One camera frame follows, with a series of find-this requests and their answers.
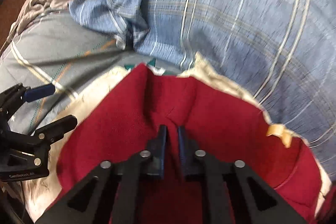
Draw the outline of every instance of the red fabric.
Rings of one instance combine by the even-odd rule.
[[[201,223],[198,183],[179,179],[177,126],[185,125],[201,149],[228,162],[243,160],[308,222],[321,186],[309,149],[294,138],[286,149],[266,136],[267,123],[256,107],[190,77],[154,76],[135,68],[83,121],[64,146],[57,171],[61,194],[102,160],[119,162],[141,151],[160,124],[168,126],[165,179],[144,183],[141,223]]]
[[[319,212],[318,219],[327,220],[336,214],[336,183],[331,187],[329,193],[325,197],[323,206]]]

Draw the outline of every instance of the gray cloth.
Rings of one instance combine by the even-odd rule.
[[[86,29],[68,12],[53,12],[34,20],[16,37],[0,61],[0,92],[17,84],[39,86],[54,81],[58,92],[25,103],[9,121],[12,131],[32,133],[51,122],[87,85],[115,65],[148,63],[151,57],[122,51],[110,36]],[[156,66],[171,72],[180,70],[165,61]]]

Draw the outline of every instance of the black clamp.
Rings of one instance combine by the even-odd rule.
[[[182,174],[202,185],[203,223],[304,224],[306,221],[242,160],[219,161],[178,128]]]
[[[65,196],[47,210],[36,224],[133,224],[136,218],[138,184],[141,178],[163,179],[167,127],[157,138],[128,160],[101,162]]]
[[[141,177],[163,179],[167,127],[128,160],[103,161],[36,224],[134,224]],[[243,161],[221,162],[178,128],[182,174],[203,189],[205,224],[305,224],[306,221]]]
[[[74,116],[66,116],[37,129],[33,136],[10,131],[8,121],[25,103],[52,95],[52,84],[31,89],[22,84],[0,93],[0,180],[13,182],[42,178],[49,175],[50,145],[77,125]]]

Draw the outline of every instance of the beige fabric edge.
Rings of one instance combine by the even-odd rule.
[[[160,75],[161,73],[155,68],[152,68],[154,74]],[[113,89],[128,73],[126,69],[116,66],[109,72],[97,78],[93,81],[87,88],[85,88],[79,95],[79,97],[72,102],[64,111],[62,111],[55,120],[65,117],[66,115],[74,115],[78,119],[78,124],[80,124],[90,113],[95,109],[95,107],[104,99],[104,97]],[[252,105],[258,107],[263,111],[264,118],[267,123],[271,125],[271,119],[268,113],[258,104],[258,102],[253,99],[252,95],[245,89],[241,88],[238,84],[231,81],[230,79],[218,75],[212,66],[199,54],[196,54],[196,61],[194,68],[184,71],[178,77],[194,77],[206,85],[211,86],[216,90],[220,90],[227,94],[238,97]],[[72,132],[65,134],[61,141],[53,144],[49,152],[49,171],[50,174],[46,178],[24,181],[24,190],[26,193],[26,208],[31,216],[32,220],[35,222],[46,210],[46,208],[57,198],[61,191],[61,186],[56,174],[56,164],[58,157],[63,145],[70,138]],[[273,132],[268,132],[268,135],[275,135],[281,138],[284,145],[288,145],[288,141],[283,140],[282,136],[285,134],[285,139],[290,139],[292,137],[300,137],[294,132],[288,130],[283,125],[276,125]],[[316,212],[320,210],[324,197],[330,190],[331,181],[322,168],[320,163],[316,161],[321,174],[322,187],[320,190],[320,196],[318,200],[318,205],[316,207]]]

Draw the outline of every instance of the orange stripe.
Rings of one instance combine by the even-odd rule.
[[[116,42],[115,40],[110,40],[110,41],[108,41],[106,44],[104,44],[99,50],[104,50],[104,49],[106,49],[108,46],[111,46],[112,44],[115,44],[115,42]],[[92,51],[87,51],[87,52],[85,52],[85,53],[83,54],[83,56],[86,57],[86,56],[88,56],[88,55],[90,55],[90,54],[92,54]],[[66,67],[62,70],[62,72],[59,74],[59,76],[57,77],[56,82],[58,82],[58,81],[63,77],[63,75],[66,73],[67,70],[69,70],[69,69],[71,68],[71,66],[72,66],[72,63],[69,62],[69,63],[66,65]],[[43,108],[43,105],[44,105],[44,103],[45,103],[45,100],[46,100],[46,98],[43,98],[43,99],[42,99],[41,105],[40,105],[40,107],[39,107],[39,112],[38,112],[37,116],[36,116],[35,119],[34,119],[34,124],[35,124],[36,121],[38,121],[38,119],[39,119],[39,117],[40,117],[40,115],[41,115],[41,113],[42,113],[42,108]]]
[[[43,107],[45,101],[46,101],[46,97],[44,97],[44,98],[42,99],[41,106],[40,106],[39,112],[38,112],[38,114],[37,114],[37,116],[36,116],[36,118],[35,118],[35,121],[38,121],[38,119],[39,119],[39,117],[40,117],[40,115],[41,115],[41,113],[42,113],[42,107]]]

